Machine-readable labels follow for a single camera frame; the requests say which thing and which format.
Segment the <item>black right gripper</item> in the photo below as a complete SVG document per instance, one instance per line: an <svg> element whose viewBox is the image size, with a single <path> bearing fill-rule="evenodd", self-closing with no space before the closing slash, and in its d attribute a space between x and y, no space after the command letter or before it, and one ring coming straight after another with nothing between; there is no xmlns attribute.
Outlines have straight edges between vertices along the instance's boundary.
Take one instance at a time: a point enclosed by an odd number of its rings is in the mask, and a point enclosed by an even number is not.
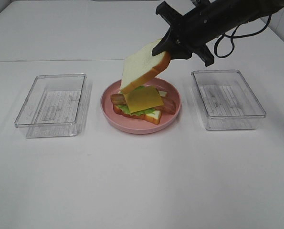
<svg viewBox="0 0 284 229"><path fill-rule="evenodd" d="M168 52L172 60L187 60L198 55L205 66L214 64L214 56L206 43L219 36L230 15L229 1L195 1L194 9L181 15L167 2L156 8L168 24L169 29L160 42L152 49L152 56Z"/></svg>

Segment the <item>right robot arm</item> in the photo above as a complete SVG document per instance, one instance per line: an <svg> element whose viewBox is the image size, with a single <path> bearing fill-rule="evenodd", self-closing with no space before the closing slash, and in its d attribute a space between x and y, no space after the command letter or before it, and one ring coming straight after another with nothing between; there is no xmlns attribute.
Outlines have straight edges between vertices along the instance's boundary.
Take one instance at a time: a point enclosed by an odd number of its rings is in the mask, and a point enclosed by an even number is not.
<svg viewBox="0 0 284 229"><path fill-rule="evenodd" d="M168 52L171 59L187 60L195 53L210 66L214 56L208 42L243 23L278 12L284 0L195 0L193 4L195 7L184 15L165 1L157 6L156 14L170 28L153 48L153 56Z"/></svg>

